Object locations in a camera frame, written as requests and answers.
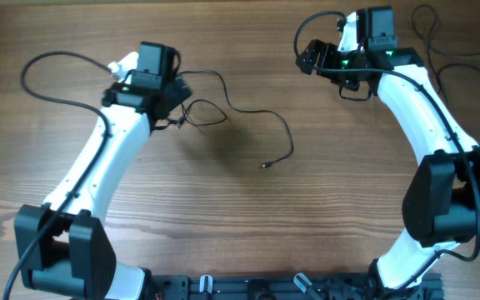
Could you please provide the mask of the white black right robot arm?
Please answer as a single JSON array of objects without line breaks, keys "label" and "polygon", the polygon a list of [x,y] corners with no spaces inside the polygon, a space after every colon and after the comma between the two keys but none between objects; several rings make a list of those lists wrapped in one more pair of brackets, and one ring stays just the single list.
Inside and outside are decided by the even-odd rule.
[{"label": "white black right robot arm", "polygon": [[338,44],[314,39],[295,52],[296,64],[342,90],[366,83],[412,147],[418,168],[402,201],[404,229],[374,261],[368,286],[373,297],[405,298],[459,245],[473,242],[468,261],[480,253],[480,146],[437,95],[418,53],[398,46],[391,7],[339,13],[337,29]]}]

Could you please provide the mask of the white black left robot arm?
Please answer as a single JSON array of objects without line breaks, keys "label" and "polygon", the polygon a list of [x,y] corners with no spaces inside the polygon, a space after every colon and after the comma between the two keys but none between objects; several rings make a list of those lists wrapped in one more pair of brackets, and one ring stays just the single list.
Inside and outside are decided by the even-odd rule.
[{"label": "white black left robot arm", "polygon": [[178,72],[180,52],[142,42],[105,66],[114,83],[96,109],[97,123],[70,170],[38,206],[14,219],[18,260],[3,295],[25,288],[74,299],[158,299],[152,273],[118,261],[104,229],[123,174],[152,133],[173,124],[170,112],[191,95]]}]

